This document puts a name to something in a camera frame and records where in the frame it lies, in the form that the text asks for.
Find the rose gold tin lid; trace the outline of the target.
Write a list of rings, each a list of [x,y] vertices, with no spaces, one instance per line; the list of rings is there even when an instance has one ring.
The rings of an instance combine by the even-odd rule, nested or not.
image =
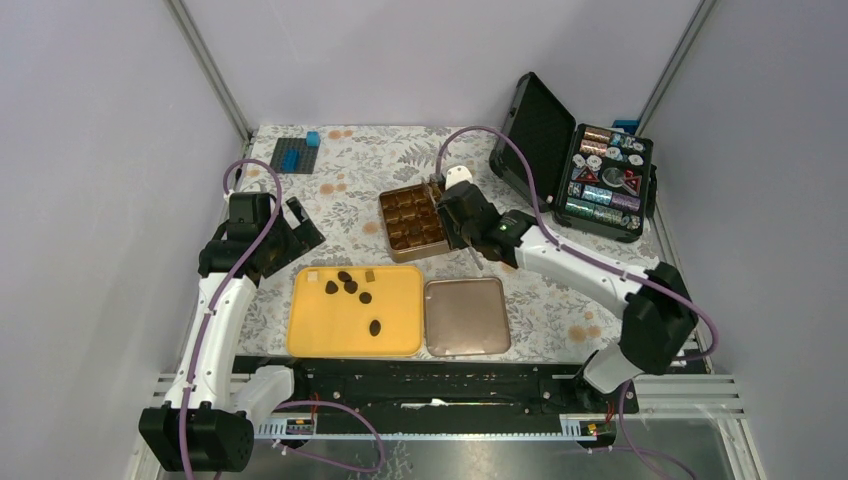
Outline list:
[[[511,347],[498,278],[430,281],[424,288],[424,310],[426,348],[434,357],[496,355]]]

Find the white handled metal tongs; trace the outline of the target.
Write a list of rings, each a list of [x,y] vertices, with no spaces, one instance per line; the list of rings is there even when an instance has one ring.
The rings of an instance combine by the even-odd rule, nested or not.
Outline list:
[[[482,271],[484,269],[484,265],[483,265],[483,261],[479,257],[479,254],[477,253],[477,251],[473,247],[468,247],[467,252],[468,252],[470,258],[472,259],[474,265],[476,266],[476,268],[478,270]]]

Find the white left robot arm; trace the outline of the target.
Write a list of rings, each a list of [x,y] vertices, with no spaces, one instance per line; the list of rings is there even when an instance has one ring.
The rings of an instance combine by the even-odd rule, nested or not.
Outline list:
[[[240,331],[260,282],[325,238],[299,200],[286,206],[290,226],[269,193],[235,193],[229,216],[199,254],[197,308],[176,378],[162,404],[141,413],[139,433],[169,472],[241,472],[256,427],[278,403],[296,411],[309,401],[307,380],[288,367],[263,367],[232,394]]]

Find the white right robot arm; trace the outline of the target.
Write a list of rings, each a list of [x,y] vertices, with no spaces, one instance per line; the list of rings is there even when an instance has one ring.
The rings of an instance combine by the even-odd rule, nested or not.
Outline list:
[[[698,323],[679,272],[625,265],[554,234],[525,212],[499,212],[467,180],[448,187],[437,203],[454,248],[557,281],[589,297],[621,321],[618,340],[592,354],[573,386],[575,402],[597,412],[625,382],[662,375],[678,359]]]

